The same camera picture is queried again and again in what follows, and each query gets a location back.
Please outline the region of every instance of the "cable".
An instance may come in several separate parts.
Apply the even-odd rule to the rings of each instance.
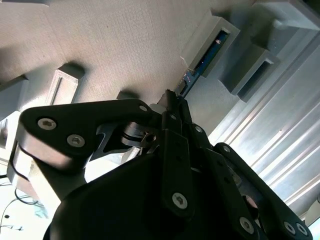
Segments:
[[[34,202],[23,201],[22,200],[23,197],[19,197],[18,194],[17,194],[17,188],[14,190],[14,195],[15,195],[16,199],[19,200],[20,202],[22,202],[23,204],[36,205],[38,203],[38,201],[34,201]]]
[[[23,231],[22,226],[20,226],[19,229],[14,229],[14,227],[15,227],[15,226],[13,226],[13,225],[3,225],[3,226],[0,226],[0,228],[8,228],[8,229],[11,229],[11,230]]]
[[[20,199],[27,199],[27,198],[31,198],[30,196],[23,196],[23,197],[20,197]],[[7,208],[15,201],[17,201],[18,199],[15,198],[13,199],[11,202],[9,202],[9,204],[5,207],[3,213],[2,213],[2,216],[1,216],[1,220],[0,220],[0,226],[2,226],[2,220],[4,219],[4,215],[5,215],[5,212],[7,210]]]
[[[12,186],[12,184],[7,181],[7,182],[1,183],[1,184],[0,184],[0,187],[1,187],[1,186]]]

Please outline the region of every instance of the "bolt head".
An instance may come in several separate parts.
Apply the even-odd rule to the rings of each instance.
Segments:
[[[195,126],[195,130],[197,130],[199,133],[202,133],[202,128],[201,127],[199,127],[199,126]]]
[[[296,230],[294,229],[294,227],[288,223],[287,221],[283,222],[283,225],[285,227],[285,229],[291,233],[292,235],[296,235]]]
[[[140,105],[139,108],[144,112],[148,111],[148,109],[143,105]]]
[[[240,225],[241,227],[248,233],[248,234],[254,234],[255,232],[255,228],[254,226],[252,225],[252,223],[245,217],[240,217],[239,219],[240,221]]]
[[[307,230],[300,223],[296,223],[296,227],[303,235],[308,236]]]
[[[38,121],[38,126],[43,130],[53,130],[57,127],[57,124],[55,121],[53,121],[50,118],[41,118]]]
[[[172,201],[180,209],[186,209],[188,206],[188,201],[181,193],[176,192],[172,195]]]
[[[170,117],[173,119],[173,120],[177,120],[177,117],[173,114],[170,114]]]
[[[223,150],[225,150],[227,153],[230,153],[230,148],[228,148],[227,146],[223,146]]]
[[[72,134],[68,136],[66,141],[70,146],[75,148],[82,148],[86,143],[85,139],[77,134]]]

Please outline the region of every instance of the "blue circuit board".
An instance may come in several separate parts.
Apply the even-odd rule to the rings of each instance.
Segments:
[[[190,89],[196,83],[198,78],[205,72],[211,61],[217,55],[218,51],[224,44],[224,42],[228,38],[228,33],[225,31],[220,31],[211,46],[208,48],[206,53],[203,55],[201,60],[199,61],[198,65],[195,67],[194,70],[188,70],[183,75],[181,82],[179,83],[178,87],[176,88],[175,92],[182,97],[186,97],[189,93]]]

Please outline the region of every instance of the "gray block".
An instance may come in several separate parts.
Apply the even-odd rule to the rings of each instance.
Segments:
[[[71,104],[84,75],[84,69],[76,65],[65,64],[58,68],[54,72],[45,103],[47,105]]]
[[[44,4],[49,6],[50,0],[0,0],[0,3]]]
[[[247,102],[280,63],[270,51],[252,44],[223,80],[232,95]]]
[[[254,6],[269,10],[283,25],[320,30],[319,17],[301,0],[258,0]]]
[[[0,85],[0,121],[20,109],[24,102],[29,81],[19,76]]]
[[[214,16],[212,10],[210,10],[201,20],[181,53],[181,58],[189,69],[193,70],[198,65],[220,31],[225,31],[228,34],[228,38],[203,73],[204,77],[208,76],[240,32],[239,29],[224,18]]]

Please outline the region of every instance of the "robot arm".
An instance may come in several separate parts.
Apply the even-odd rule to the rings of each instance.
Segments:
[[[126,99],[21,114],[8,176],[55,212],[46,239],[313,239],[230,146],[210,144],[186,100],[167,90],[158,105],[163,112]],[[89,161],[131,147],[140,156],[85,182]]]

